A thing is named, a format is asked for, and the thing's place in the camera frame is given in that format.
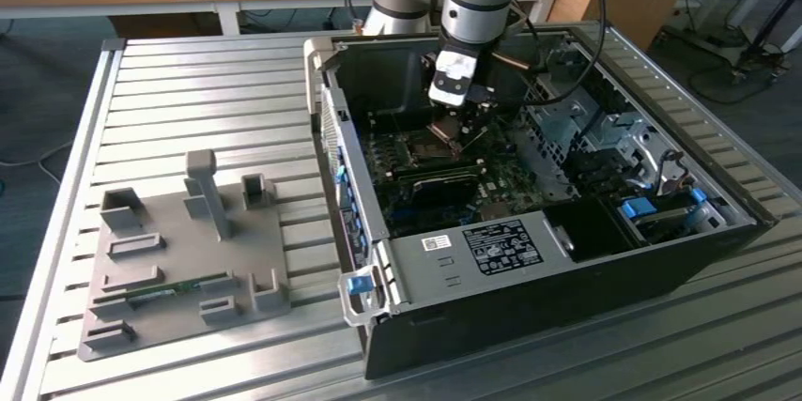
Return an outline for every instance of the blue latch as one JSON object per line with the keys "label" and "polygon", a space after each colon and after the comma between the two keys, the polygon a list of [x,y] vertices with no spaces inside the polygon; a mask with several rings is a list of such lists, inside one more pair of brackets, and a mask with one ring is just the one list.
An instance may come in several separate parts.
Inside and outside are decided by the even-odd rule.
{"label": "blue latch", "polygon": [[656,208],[644,197],[625,200],[621,205],[621,210],[629,219],[656,213]]}
{"label": "blue latch", "polygon": [[353,276],[347,281],[348,294],[360,295],[373,290],[373,279],[371,276]]}
{"label": "blue latch", "polygon": [[345,165],[341,164],[337,168],[337,174],[335,175],[335,180],[337,181],[337,183],[341,183],[345,181],[347,178],[348,178],[348,176],[345,174]]}
{"label": "blue latch", "polygon": [[690,196],[692,197],[692,200],[696,201],[696,204],[702,204],[707,201],[707,193],[704,193],[700,188],[690,190]]}

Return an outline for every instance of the aluminum workbench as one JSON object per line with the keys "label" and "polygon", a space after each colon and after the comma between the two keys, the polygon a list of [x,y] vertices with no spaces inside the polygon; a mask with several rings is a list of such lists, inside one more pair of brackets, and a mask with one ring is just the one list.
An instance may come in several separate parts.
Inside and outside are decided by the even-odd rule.
{"label": "aluminum workbench", "polygon": [[[595,25],[587,29],[593,36]],[[109,42],[0,385],[0,399],[787,399],[802,393],[800,192],[616,32],[607,55],[780,224],[674,293],[455,361],[361,376],[304,98],[315,34]],[[182,190],[182,152],[217,183],[277,182],[287,316],[96,362],[74,356],[104,190]]]}

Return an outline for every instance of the motherboard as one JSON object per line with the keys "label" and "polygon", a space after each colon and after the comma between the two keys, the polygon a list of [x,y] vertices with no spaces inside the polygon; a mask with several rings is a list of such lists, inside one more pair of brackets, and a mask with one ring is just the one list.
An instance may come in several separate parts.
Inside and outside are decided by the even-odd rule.
{"label": "motherboard", "polygon": [[455,150],[428,129],[368,133],[361,148],[392,237],[488,221],[543,206],[503,119]]}

